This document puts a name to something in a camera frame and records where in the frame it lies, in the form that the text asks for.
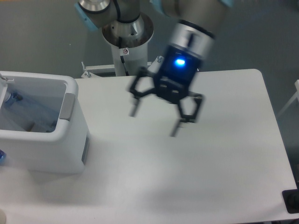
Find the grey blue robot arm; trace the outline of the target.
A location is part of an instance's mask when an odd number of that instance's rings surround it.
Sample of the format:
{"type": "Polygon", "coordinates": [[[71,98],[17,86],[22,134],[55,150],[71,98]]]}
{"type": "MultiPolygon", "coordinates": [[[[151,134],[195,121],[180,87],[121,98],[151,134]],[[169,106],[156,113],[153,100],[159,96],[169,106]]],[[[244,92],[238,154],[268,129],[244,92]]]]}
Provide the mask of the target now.
{"type": "Polygon", "coordinates": [[[163,56],[151,68],[148,42],[154,33],[153,22],[141,11],[138,0],[78,0],[75,9],[90,30],[101,29],[111,46],[117,76],[134,76],[129,92],[135,107],[154,94],[178,108],[182,123],[194,123],[204,96],[190,91],[196,72],[206,59],[222,21],[232,7],[231,0],[154,0],[153,7],[177,18],[163,56]]]}

